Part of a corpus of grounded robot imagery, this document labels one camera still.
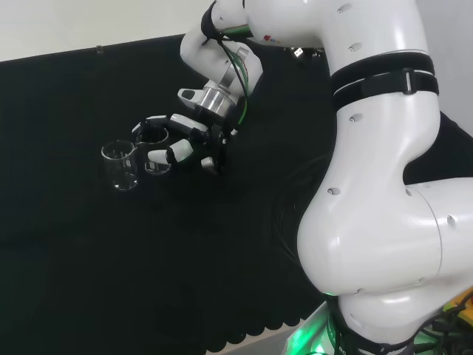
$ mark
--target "green cable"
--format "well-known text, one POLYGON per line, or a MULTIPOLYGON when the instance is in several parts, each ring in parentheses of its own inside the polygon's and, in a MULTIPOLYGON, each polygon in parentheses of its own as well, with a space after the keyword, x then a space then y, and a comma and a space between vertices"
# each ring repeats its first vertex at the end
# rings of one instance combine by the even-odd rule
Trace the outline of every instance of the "green cable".
MULTIPOLYGON (((232 59, 235 61, 235 64, 239 67, 240 71, 242 72, 243 81, 245 82, 245 88, 246 88, 246 91, 248 92, 248 74, 246 73, 245 65, 242 63, 242 59, 239 57, 239 55, 232 52, 230 49, 228 49, 228 47, 227 47, 227 50, 230 53, 232 59)), ((245 99, 245 108, 243 109, 242 117, 240 117, 238 121, 238 125, 242 124, 243 120, 245 119, 247 110, 248 110, 248 101, 245 99)))

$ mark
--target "yellow object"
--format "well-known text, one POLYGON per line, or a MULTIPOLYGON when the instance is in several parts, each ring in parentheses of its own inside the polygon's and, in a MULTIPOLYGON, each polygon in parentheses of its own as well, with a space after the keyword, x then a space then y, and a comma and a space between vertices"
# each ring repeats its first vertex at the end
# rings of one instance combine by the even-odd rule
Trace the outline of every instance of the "yellow object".
MULTIPOLYGON (((451 300, 449 303, 447 303, 445 305, 445 307, 443 307, 443 311, 448 311, 450 308, 453 308, 456 305, 458 305, 463 300, 463 298, 465 298, 465 296, 469 292, 472 292, 472 291, 473 291, 473 288, 470 288, 468 291, 462 293, 458 297, 455 297, 453 300, 451 300)), ((460 313, 460 318, 462 320, 468 322, 469 324, 473 325, 473 302, 472 302, 472 299, 470 299, 466 303, 466 310, 460 313)))

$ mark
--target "black strap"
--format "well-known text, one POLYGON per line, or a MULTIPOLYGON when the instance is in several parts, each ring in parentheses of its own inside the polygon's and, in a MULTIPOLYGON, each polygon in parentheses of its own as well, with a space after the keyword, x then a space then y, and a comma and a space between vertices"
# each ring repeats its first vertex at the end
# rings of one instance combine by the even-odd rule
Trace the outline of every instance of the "black strap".
POLYGON ((434 63, 427 54, 405 52, 375 55, 335 72, 330 78, 332 93, 335 94, 342 87, 355 81, 386 72, 396 72, 404 68, 413 68, 435 75, 434 63))
POLYGON ((434 92, 438 95, 437 79, 431 74, 416 72, 412 68, 408 68, 371 76, 348 85, 333 96, 333 102, 336 111, 338 111, 346 105, 365 98, 394 92, 412 95, 417 91, 434 92))
POLYGON ((202 16, 202 21, 200 22, 200 30, 207 37, 207 41, 203 44, 206 44, 209 40, 214 39, 219 43, 222 43, 223 35, 218 31, 217 28, 214 26, 214 22, 212 21, 212 10, 214 9, 217 0, 215 0, 212 5, 208 8, 208 10, 202 16))

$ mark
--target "clear glass cup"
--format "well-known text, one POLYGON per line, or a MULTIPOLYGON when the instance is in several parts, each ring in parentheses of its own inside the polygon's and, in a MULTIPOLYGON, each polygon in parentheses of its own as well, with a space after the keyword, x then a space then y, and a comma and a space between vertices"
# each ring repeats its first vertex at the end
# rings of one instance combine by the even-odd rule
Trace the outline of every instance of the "clear glass cup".
POLYGON ((151 127, 141 132, 136 138, 136 145, 143 156, 145 171, 153 176, 160 176, 171 170, 171 164, 158 164, 148 159, 152 150, 167 150, 169 148, 169 132, 164 127, 151 127))
POLYGON ((106 171, 114 189, 126 192, 138 185, 137 149, 132 142, 113 141, 102 148, 106 171))

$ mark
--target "white wall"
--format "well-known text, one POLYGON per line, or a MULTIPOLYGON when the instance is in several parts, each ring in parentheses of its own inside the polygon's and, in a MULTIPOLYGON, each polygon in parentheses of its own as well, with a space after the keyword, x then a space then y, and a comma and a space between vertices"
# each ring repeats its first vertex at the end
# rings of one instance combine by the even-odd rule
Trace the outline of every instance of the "white wall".
POLYGON ((211 3, 0 0, 0 61, 186 33, 211 3))
POLYGON ((440 108, 473 135, 473 1, 418 4, 440 84, 440 108))
MULTIPOLYGON (((0 61, 185 33, 210 3, 0 0, 0 61)), ((418 3, 440 82, 441 109, 473 135, 473 0, 418 3)))

